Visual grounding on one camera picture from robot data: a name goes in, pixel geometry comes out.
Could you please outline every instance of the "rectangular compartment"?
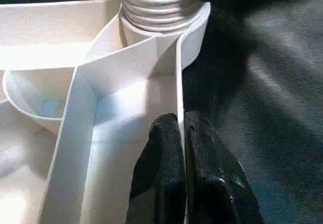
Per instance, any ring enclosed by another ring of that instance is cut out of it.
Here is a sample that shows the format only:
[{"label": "rectangular compartment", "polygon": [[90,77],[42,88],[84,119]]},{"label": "rectangular compartment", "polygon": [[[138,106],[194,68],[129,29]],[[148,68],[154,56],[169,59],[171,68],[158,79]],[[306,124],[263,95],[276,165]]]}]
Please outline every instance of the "rectangular compartment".
[{"label": "rectangular compartment", "polygon": [[0,223],[37,222],[55,143],[53,133],[0,102]]},{"label": "rectangular compartment", "polygon": [[0,5],[0,70],[73,67],[121,0]]},{"label": "rectangular compartment", "polygon": [[160,67],[157,45],[152,37],[75,70],[39,223],[125,223],[151,123],[175,113],[183,129],[181,62],[166,51],[173,70]]}]

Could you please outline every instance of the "white plastic part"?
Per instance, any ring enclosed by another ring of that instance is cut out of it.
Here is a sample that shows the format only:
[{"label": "white plastic part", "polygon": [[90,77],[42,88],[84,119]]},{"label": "white plastic part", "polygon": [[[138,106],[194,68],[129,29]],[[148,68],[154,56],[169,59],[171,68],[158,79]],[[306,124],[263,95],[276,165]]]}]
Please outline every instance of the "white plastic part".
[{"label": "white plastic part", "polygon": [[73,67],[121,0],[0,5],[0,70]]},{"label": "white plastic part", "polygon": [[56,137],[0,103],[0,223],[35,224]]},{"label": "white plastic part", "polygon": [[206,3],[179,40],[180,33],[156,34],[76,68],[39,224],[125,223],[153,120],[175,113],[184,147],[182,65],[197,56],[209,12]]},{"label": "white plastic part", "polygon": [[199,17],[196,0],[122,0],[124,13],[135,26],[154,32],[188,27]]},{"label": "white plastic part", "polygon": [[6,95],[2,86],[4,73],[4,70],[0,70],[0,103],[6,99]]},{"label": "white plastic part", "polygon": [[57,135],[73,70],[6,71],[4,92],[14,108]]}]

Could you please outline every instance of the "gray fabric surface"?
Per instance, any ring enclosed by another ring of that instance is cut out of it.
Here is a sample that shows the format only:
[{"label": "gray fabric surface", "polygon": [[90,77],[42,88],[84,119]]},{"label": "gray fabric surface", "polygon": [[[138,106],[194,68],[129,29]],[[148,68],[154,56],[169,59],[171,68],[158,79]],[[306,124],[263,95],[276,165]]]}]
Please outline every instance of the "gray fabric surface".
[{"label": "gray fabric surface", "polygon": [[224,17],[183,73],[185,108],[240,160],[266,223],[323,223],[323,0]]}]

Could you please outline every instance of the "white printed ridge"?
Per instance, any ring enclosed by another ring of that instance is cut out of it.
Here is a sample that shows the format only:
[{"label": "white printed ridge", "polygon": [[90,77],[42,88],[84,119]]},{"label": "white printed ridge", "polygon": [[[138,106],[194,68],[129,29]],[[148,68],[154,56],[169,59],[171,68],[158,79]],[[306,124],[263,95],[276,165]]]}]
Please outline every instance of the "white printed ridge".
[{"label": "white printed ridge", "polygon": [[183,30],[200,16],[196,0],[122,0],[126,18],[136,27],[168,33]]}]

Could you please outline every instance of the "dark fabric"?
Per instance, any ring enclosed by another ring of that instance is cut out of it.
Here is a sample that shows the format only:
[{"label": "dark fabric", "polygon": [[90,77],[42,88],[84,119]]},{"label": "dark fabric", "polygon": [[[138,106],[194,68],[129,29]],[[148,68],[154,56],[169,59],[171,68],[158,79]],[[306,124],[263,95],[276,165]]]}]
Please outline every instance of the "dark fabric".
[{"label": "dark fabric", "polygon": [[323,223],[323,0],[209,1],[185,110],[241,162],[266,223]]},{"label": "dark fabric", "polygon": [[185,115],[190,223],[262,224],[258,202],[233,154],[208,120]]},{"label": "dark fabric", "polygon": [[177,117],[167,114],[151,125],[149,140],[134,169],[127,223],[182,224],[186,177]]}]

